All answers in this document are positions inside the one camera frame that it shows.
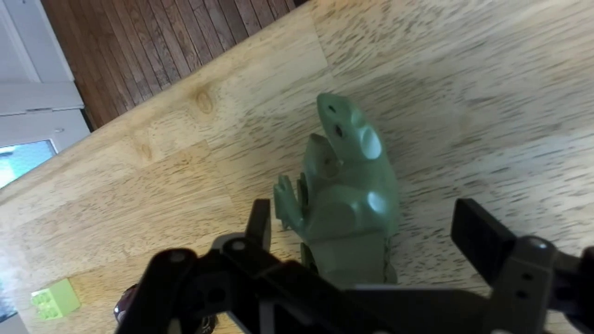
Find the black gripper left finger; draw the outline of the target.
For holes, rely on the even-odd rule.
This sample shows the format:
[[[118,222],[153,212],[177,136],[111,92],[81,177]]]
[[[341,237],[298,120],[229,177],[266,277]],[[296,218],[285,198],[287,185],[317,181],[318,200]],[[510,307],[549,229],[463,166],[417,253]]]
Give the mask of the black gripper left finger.
[[[244,235],[261,248],[270,246],[270,200],[255,198],[250,207]]]

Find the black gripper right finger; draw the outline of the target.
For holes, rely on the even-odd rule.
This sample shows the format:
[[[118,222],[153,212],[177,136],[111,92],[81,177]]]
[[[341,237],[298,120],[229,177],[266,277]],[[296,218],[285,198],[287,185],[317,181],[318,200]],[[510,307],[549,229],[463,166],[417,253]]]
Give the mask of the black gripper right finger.
[[[515,235],[472,198],[454,201],[450,240],[485,283],[493,283]]]

